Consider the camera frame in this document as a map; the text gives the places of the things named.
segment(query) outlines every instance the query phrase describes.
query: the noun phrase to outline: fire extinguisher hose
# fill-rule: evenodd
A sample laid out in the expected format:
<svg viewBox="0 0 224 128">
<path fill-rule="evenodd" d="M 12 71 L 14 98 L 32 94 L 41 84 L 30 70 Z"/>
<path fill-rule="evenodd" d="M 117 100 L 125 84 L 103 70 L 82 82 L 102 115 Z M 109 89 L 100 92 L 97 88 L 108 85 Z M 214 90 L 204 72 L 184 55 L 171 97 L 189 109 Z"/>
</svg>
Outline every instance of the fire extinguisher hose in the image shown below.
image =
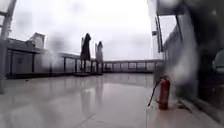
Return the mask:
<svg viewBox="0 0 224 128">
<path fill-rule="evenodd" d="M 151 105 L 153 95 L 154 95 L 154 93 L 155 93 L 155 91 L 156 91 L 156 87 L 159 85 L 159 83 L 160 83 L 160 81 L 157 81 L 157 82 L 155 83 L 155 85 L 154 85 L 154 88 L 153 88 L 153 91 L 152 91 L 152 96 L 151 96 L 150 101 L 149 101 L 149 103 L 148 103 L 148 107 Z"/>
</svg>

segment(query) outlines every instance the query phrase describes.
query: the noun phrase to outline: wet floor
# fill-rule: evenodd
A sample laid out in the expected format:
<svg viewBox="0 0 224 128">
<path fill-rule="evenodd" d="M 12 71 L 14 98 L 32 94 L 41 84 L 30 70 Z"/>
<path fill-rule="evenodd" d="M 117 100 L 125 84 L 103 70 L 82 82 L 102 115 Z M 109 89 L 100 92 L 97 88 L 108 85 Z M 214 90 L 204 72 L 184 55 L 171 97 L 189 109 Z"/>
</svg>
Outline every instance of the wet floor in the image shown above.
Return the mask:
<svg viewBox="0 0 224 128">
<path fill-rule="evenodd" d="M 0 128 L 146 128 L 152 75 L 8 80 Z"/>
</svg>

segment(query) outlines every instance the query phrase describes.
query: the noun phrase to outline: fire extinguisher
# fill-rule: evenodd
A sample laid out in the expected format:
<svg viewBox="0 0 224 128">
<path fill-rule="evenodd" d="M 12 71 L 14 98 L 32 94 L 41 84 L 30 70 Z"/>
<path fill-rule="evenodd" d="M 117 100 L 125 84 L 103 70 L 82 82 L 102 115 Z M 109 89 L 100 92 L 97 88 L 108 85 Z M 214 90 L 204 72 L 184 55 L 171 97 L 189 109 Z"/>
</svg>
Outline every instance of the fire extinguisher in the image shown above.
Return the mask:
<svg viewBox="0 0 224 128">
<path fill-rule="evenodd" d="M 160 83 L 160 96 L 159 96 L 159 109 L 167 110 L 168 109 L 168 100 L 170 93 L 170 82 L 166 77 L 163 77 Z"/>
</svg>

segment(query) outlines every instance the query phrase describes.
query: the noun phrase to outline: railing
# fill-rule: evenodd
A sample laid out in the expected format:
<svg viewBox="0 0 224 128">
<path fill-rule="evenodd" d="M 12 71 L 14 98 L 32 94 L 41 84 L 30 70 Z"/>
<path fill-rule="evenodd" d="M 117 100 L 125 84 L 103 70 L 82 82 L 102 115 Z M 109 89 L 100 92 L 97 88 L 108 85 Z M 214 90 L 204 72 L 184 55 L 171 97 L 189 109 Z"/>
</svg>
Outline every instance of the railing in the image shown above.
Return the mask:
<svg viewBox="0 0 224 128">
<path fill-rule="evenodd" d="M 53 55 L 38 51 L 8 48 L 6 61 L 7 78 L 50 77 L 61 75 L 99 75 L 102 73 L 152 73 L 162 60 L 104 61 L 95 59 L 81 61 L 78 56 L 59 54 L 57 62 Z"/>
</svg>

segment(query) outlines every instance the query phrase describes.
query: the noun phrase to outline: overcast sky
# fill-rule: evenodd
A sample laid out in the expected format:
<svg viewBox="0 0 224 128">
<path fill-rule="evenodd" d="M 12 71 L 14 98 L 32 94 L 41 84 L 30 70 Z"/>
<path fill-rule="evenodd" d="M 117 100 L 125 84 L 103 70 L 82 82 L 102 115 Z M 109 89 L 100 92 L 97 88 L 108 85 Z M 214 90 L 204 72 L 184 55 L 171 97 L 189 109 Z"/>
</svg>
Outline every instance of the overcast sky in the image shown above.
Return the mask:
<svg viewBox="0 0 224 128">
<path fill-rule="evenodd" d="M 18 0 L 12 38 L 27 40 L 34 32 L 63 40 L 61 51 L 79 54 L 81 37 L 91 34 L 91 54 L 100 40 L 104 59 L 150 59 L 147 0 Z"/>
</svg>

